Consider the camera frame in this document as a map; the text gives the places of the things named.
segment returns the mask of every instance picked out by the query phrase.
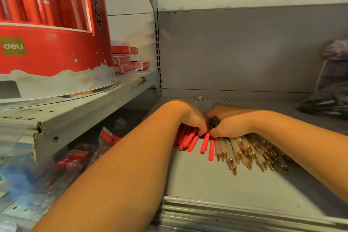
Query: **left hand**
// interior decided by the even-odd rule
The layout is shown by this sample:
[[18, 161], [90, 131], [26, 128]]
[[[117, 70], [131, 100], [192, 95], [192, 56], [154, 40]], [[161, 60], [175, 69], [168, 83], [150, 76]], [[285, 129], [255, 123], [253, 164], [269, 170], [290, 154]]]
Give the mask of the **left hand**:
[[184, 111], [184, 114], [181, 119], [182, 123], [192, 127], [197, 127], [199, 136], [202, 136], [203, 134], [207, 133], [208, 128], [205, 118], [193, 104], [183, 99], [173, 100], [170, 103], [174, 103], [179, 108], [182, 108], [182, 110]]

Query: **red pen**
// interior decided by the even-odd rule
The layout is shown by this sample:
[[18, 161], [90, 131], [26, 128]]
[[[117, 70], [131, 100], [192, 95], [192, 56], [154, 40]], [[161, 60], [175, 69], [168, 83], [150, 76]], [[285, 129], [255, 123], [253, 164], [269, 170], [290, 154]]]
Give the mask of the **red pen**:
[[214, 160], [214, 150], [215, 150], [215, 138], [210, 138], [210, 147], [209, 147], [209, 161]]
[[186, 124], [184, 124], [182, 126], [181, 132], [180, 132], [180, 135], [179, 135], [179, 139], [177, 140], [177, 145], [180, 145], [182, 140], [184, 139], [184, 135], [185, 135], [187, 127], [188, 127], [188, 125], [186, 125]]
[[198, 128], [193, 128], [191, 130], [191, 133], [187, 137], [184, 138], [184, 141], [182, 142], [182, 146], [184, 148], [187, 148], [190, 145], [191, 140], [194, 138], [194, 136], [196, 135], [197, 131], [198, 131]]
[[182, 124], [180, 124], [179, 128], [177, 129], [177, 132], [176, 132], [176, 136], [175, 136], [175, 140], [174, 140], [173, 146], [176, 146], [176, 144], [177, 144], [177, 140], [179, 139], [181, 129], [182, 129]]
[[194, 149], [194, 146], [196, 145], [198, 139], [199, 139], [199, 136], [195, 135], [193, 140], [191, 141], [191, 144], [189, 145], [189, 147], [187, 149], [188, 152], [191, 152]]
[[202, 147], [200, 148], [200, 151], [201, 151], [202, 153], [204, 153], [204, 152], [206, 152], [206, 151], [207, 151], [209, 137], [210, 137], [210, 129], [208, 129], [208, 132], [205, 134], [205, 137], [204, 137], [204, 141], [203, 141]]
[[188, 139], [191, 130], [192, 130], [192, 127], [187, 126], [184, 138], [183, 138], [182, 142], [180, 143], [179, 151], [182, 151], [184, 148], [186, 148], [186, 146], [185, 146], [186, 140]]

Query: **left arm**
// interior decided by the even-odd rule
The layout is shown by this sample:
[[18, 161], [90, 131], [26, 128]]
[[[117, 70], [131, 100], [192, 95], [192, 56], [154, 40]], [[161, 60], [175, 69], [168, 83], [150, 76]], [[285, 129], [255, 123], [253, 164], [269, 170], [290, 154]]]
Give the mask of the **left arm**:
[[164, 104], [86, 170], [32, 231], [144, 231], [161, 202], [180, 123], [207, 132], [190, 103]]

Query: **red display container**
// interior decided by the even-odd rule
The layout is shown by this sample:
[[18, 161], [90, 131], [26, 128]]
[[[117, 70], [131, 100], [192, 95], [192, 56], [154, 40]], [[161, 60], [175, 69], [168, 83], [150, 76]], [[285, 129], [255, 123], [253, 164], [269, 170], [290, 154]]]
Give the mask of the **red display container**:
[[16, 14], [0, 19], [0, 109], [117, 84], [104, 0], [2, 0], [2, 11], [8, 4]]

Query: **hand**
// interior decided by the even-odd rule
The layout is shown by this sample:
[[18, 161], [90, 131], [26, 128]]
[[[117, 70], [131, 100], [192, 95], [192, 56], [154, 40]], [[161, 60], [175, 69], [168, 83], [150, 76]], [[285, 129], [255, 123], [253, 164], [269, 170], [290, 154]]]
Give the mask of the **hand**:
[[214, 104], [204, 113], [204, 117], [207, 121], [213, 117], [220, 119], [220, 124], [210, 132], [212, 137], [235, 138], [253, 132], [255, 112], [260, 110]]
[[176, 107], [183, 109], [184, 114], [181, 122], [192, 127], [197, 127], [199, 136], [202, 136], [208, 131], [204, 116], [193, 104], [182, 99], [173, 100], [169, 103], [174, 103]]

